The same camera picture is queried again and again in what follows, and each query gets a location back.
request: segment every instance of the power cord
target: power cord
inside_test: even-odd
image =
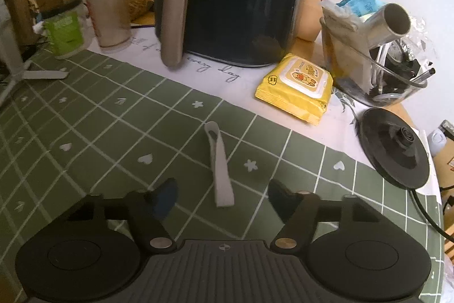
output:
[[[440,187],[440,192],[444,192],[446,190],[451,190],[454,189],[454,185],[448,186],[448,187]]]
[[[443,214],[444,212],[446,211],[446,207],[448,207],[448,205],[450,207],[454,206],[454,196],[450,195],[448,200],[446,201],[446,203],[444,204],[443,206]]]
[[[427,213],[427,211],[424,209],[423,205],[421,204],[421,201],[419,200],[417,194],[416,194],[416,190],[414,189],[411,189],[409,190],[409,192],[411,193],[411,195],[413,196],[413,199],[415,200],[416,202],[416,205],[418,206],[419,210],[421,211],[421,213],[423,214],[423,216],[425,217],[425,219],[429,222],[429,224],[441,235],[443,236],[445,239],[448,239],[450,242],[454,243],[454,237],[452,237],[451,235],[447,234],[440,226],[437,225],[437,223],[429,216],[429,214]]]

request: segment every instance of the green checkered tablecloth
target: green checkered tablecloth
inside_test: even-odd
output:
[[[42,50],[33,61],[32,69],[69,76],[22,83],[0,109],[0,274],[16,301],[25,295],[14,258],[38,230],[87,193],[122,197],[168,177],[178,181],[180,197],[164,226],[177,240],[271,241],[282,227],[266,195],[271,178],[323,199],[356,194],[428,250],[432,272],[421,298],[440,301],[441,237],[406,191],[370,167],[218,97],[90,51],[58,61]],[[214,203],[207,121],[222,130],[231,208]],[[435,196],[420,198],[442,223]],[[125,223],[110,226],[128,234]],[[322,223],[316,236],[335,228]]]

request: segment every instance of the cable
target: cable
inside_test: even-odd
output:
[[[448,239],[450,242],[454,243],[454,237],[452,237],[451,235],[447,234],[440,226],[437,225],[437,223],[428,215],[428,213],[426,212],[426,210],[424,209],[423,205],[421,204],[421,201],[419,200],[418,196],[416,195],[416,190],[414,189],[411,189],[409,190],[409,192],[411,193],[411,195],[413,196],[413,199],[415,200],[416,202],[416,205],[418,206],[419,210],[421,211],[421,213],[423,214],[423,216],[425,217],[425,219],[429,222],[429,224],[432,225],[432,227],[438,231],[438,233],[443,236],[445,239]]]
[[[154,25],[133,25],[131,29],[153,28]]]
[[[444,206],[443,206],[443,214],[444,214],[444,212],[446,211],[446,207],[448,207],[448,205],[449,205],[450,207],[454,207],[454,196],[450,195],[450,196],[448,197],[448,199],[446,200],[446,203],[445,203]]]
[[[448,186],[448,187],[440,187],[440,191],[441,192],[444,192],[446,190],[451,190],[451,189],[454,189],[454,185],[451,185],[451,186]]]

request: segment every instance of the star pattern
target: star pattern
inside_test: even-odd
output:
[[[194,108],[203,107],[203,102],[195,101],[192,105],[194,106]]]
[[[244,164],[244,167],[247,168],[248,172],[252,172],[254,170],[258,170],[257,161],[251,161],[250,159]]]

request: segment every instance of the white strap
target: white strap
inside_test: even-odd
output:
[[[216,134],[216,140],[210,135]],[[205,132],[210,142],[211,169],[214,179],[214,200],[217,207],[231,207],[235,204],[232,184],[228,176],[226,151],[222,141],[221,130],[214,121],[205,124]]]

